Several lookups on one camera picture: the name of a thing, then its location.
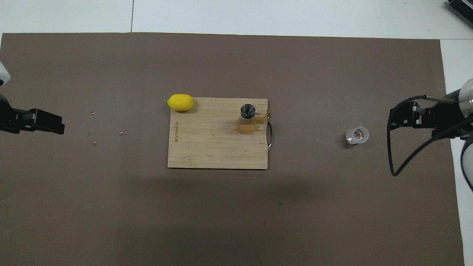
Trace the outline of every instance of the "wooden cutting board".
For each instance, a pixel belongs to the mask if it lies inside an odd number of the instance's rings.
[[[267,169],[268,99],[193,98],[191,110],[171,110],[167,166],[170,168]],[[256,117],[240,123],[240,108]]]

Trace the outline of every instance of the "lemon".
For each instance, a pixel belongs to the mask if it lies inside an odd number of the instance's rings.
[[[189,94],[173,94],[166,103],[174,111],[187,111],[194,106],[194,99]]]

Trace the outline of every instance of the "brown mat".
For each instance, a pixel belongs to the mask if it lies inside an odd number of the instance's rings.
[[[389,109],[445,94],[438,40],[4,34],[0,61],[66,124],[0,132],[2,265],[463,264],[449,141],[387,164]],[[267,98],[268,170],[167,168],[173,93]],[[395,164],[429,136],[393,132]]]

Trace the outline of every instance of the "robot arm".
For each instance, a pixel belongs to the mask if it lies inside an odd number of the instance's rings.
[[[433,107],[422,109],[415,100],[425,99],[437,102]],[[399,127],[431,128],[432,137],[415,149],[394,170],[391,156],[391,131]],[[419,95],[399,103],[391,109],[386,130],[387,152],[389,168],[393,176],[401,173],[402,169],[422,149],[436,140],[443,138],[456,138],[466,140],[462,154],[461,165],[468,186],[473,190],[473,79],[467,81],[458,89],[442,98]]]
[[[10,74],[0,62],[0,87],[10,80]],[[64,134],[62,117],[40,109],[14,109],[7,98],[0,94],[0,131],[20,133],[23,131],[46,131]]]

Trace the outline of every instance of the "stain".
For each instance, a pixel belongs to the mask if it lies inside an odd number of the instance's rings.
[[[242,124],[240,123],[240,121],[235,122],[235,128],[233,129],[233,131],[236,131],[240,134],[252,135],[255,132],[261,131],[259,125],[266,124],[267,122],[267,114],[264,114],[263,117],[255,116],[253,120],[251,120],[250,124]]]

